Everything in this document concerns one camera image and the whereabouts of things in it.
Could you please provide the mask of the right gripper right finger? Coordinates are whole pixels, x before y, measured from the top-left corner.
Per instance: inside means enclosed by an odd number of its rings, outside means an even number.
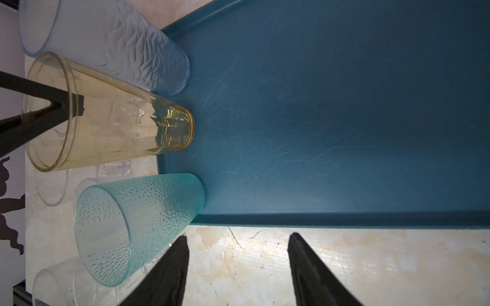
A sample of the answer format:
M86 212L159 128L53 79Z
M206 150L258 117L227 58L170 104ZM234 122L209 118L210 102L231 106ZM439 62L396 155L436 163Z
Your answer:
M289 238L288 257L297 305L361 305L299 233Z

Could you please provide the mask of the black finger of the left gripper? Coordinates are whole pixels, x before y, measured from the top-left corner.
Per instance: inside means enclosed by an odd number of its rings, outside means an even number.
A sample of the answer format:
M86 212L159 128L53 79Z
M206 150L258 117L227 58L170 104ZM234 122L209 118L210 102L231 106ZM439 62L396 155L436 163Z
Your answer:
M1 120L1 156L42 133L84 113L84 96L1 72L1 87L26 97L48 101L48 106Z

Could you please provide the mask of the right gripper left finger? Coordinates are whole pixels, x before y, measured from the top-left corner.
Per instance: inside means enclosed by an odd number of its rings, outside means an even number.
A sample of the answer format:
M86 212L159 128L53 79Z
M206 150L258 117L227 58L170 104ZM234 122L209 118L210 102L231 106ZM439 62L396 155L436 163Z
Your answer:
M181 305L185 295L189 259L187 237L181 235L121 304Z

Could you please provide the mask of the teal dotted plastic cup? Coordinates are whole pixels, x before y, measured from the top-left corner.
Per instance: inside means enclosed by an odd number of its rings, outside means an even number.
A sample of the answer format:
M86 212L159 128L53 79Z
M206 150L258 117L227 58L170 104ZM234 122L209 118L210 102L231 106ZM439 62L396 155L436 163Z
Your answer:
M75 240L85 268L116 287L168 246L205 206L205 188L189 173L106 182L81 192Z

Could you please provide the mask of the yellow transparent cup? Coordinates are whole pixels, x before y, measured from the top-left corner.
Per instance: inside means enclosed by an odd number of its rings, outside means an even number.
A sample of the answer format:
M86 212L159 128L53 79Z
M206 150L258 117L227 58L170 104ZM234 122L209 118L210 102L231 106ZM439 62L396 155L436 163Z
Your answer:
M46 52L28 80L81 95L83 112L26 144L41 172L95 166L182 150L195 136L191 113L165 98L106 73Z

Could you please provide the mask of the tall frosted blue cup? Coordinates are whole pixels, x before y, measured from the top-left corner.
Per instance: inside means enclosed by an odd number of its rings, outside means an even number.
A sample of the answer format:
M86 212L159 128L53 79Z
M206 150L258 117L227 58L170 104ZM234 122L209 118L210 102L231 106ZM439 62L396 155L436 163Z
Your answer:
M20 1L19 28L30 57L53 52L157 94L190 76L186 53L126 1Z

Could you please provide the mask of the teal plastic tray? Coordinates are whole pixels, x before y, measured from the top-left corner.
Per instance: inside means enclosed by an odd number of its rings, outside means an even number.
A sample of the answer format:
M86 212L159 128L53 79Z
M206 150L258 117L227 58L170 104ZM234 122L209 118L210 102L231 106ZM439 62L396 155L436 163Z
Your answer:
M488 1L213 1L164 33L195 224L489 227Z

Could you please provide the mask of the clear dotted glass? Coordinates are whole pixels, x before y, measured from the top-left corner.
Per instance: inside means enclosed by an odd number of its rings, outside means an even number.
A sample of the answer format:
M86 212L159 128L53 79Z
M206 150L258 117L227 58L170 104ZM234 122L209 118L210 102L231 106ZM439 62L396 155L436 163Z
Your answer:
M68 171L34 173L34 182L40 199L49 207L66 203L68 199Z

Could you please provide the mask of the clear ribbed short glass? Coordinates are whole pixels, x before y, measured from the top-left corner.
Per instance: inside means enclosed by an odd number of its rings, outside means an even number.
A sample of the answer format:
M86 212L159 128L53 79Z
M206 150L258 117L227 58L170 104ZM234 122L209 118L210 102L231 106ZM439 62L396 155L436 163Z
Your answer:
M113 288L97 282L79 257L43 269L34 279L33 305L120 305L169 248L170 245L165 246L156 257Z

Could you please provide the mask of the clear faceted glass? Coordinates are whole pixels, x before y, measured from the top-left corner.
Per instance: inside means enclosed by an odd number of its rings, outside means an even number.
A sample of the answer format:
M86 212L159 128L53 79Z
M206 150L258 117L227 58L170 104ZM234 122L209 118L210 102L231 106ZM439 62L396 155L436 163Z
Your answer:
M97 177L125 177L130 174L130 161L106 163L96 166Z

